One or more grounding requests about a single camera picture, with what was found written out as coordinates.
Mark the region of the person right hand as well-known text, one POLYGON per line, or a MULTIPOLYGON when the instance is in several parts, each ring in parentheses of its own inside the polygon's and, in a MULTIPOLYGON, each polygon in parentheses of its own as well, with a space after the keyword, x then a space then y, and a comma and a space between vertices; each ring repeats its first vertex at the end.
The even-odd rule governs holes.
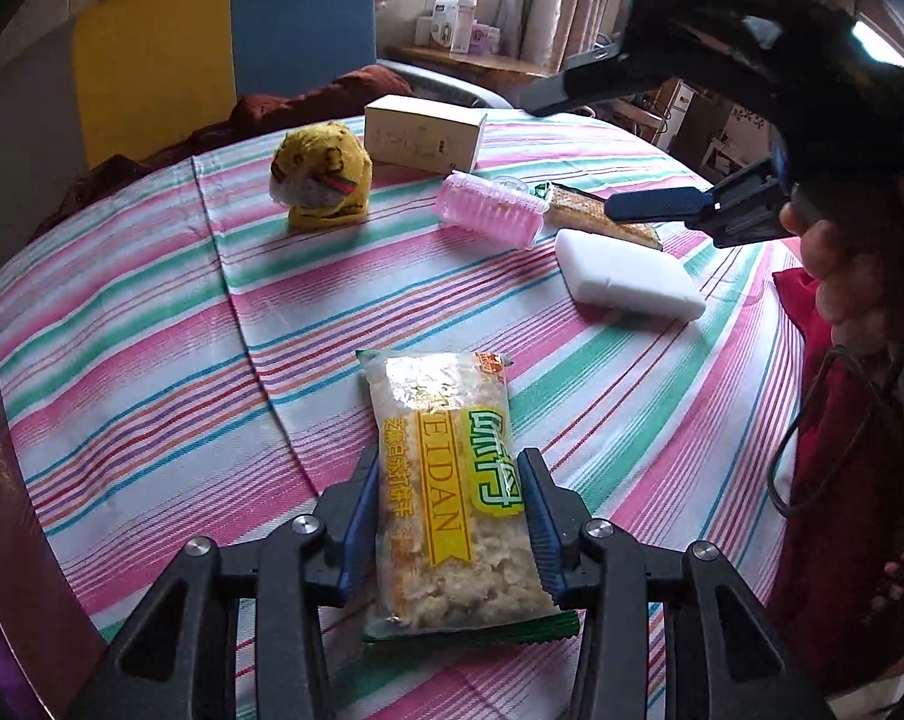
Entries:
POLYGON ((834 221, 811 223, 795 200, 779 221, 800 241, 800 260, 816 281, 815 307, 834 344, 857 356, 890 351, 903 336, 902 266, 886 247, 861 249, 834 221))

